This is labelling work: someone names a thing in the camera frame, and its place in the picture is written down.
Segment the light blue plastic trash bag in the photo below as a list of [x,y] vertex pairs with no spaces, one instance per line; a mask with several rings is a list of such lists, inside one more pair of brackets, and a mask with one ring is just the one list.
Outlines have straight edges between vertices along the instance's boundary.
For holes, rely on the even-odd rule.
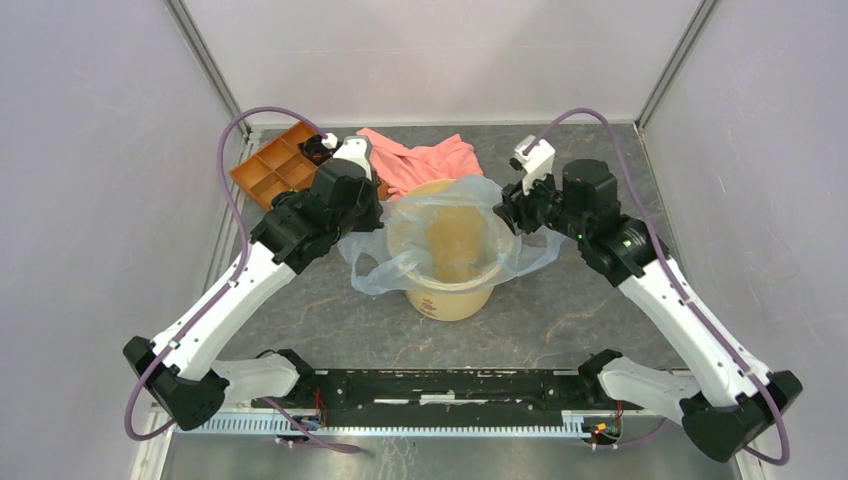
[[354,289],[464,293],[485,289],[554,262],[565,238],[542,227],[516,235],[494,208],[501,188],[479,175],[434,193],[408,193],[383,203],[383,228],[351,233],[337,247]]

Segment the yellow trash bin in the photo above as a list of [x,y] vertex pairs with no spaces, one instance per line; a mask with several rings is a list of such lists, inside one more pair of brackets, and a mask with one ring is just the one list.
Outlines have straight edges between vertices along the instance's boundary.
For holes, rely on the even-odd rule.
[[519,242],[492,211],[500,188],[477,175],[436,180],[390,204],[386,246],[412,306],[440,321],[477,313]]

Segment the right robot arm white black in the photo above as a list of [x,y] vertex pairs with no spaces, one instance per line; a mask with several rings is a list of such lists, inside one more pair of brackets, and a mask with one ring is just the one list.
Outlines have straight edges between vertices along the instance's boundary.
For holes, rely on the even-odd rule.
[[618,183],[599,160],[567,163],[510,160],[521,179],[507,185],[496,214],[515,233],[541,228],[577,243],[585,263],[637,305],[689,368],[689,375],[639,365],[604,350],[579,369],[580,400],[602,408],[618,400],[680,425],[707,457],[725,462],[749,448],[803,390],[791,371],[774,371],[744,348],[699,299],[645,222],[624,214]]

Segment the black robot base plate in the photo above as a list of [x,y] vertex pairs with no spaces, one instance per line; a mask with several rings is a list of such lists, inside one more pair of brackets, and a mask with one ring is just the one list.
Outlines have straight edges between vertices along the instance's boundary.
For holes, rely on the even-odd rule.
[[552,369],[316,370],[276,402],[319,413],[327,427],[553,427],[565,411],[638,409]]

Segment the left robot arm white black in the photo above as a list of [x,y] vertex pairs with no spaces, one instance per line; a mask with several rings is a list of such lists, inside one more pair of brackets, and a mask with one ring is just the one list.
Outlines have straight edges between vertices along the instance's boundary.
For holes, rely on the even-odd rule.
[[212,290],[170,328],[131,338],[123,355],[146,390],[180,429],[196,429],[224,405],[263,397],[306,405],[313,379],[283,354],[221,361],[223,347],[274,293],[350,232],[381,227],[377,175],[365,159],[331,158],[308,189],[282,196],[254,228]]

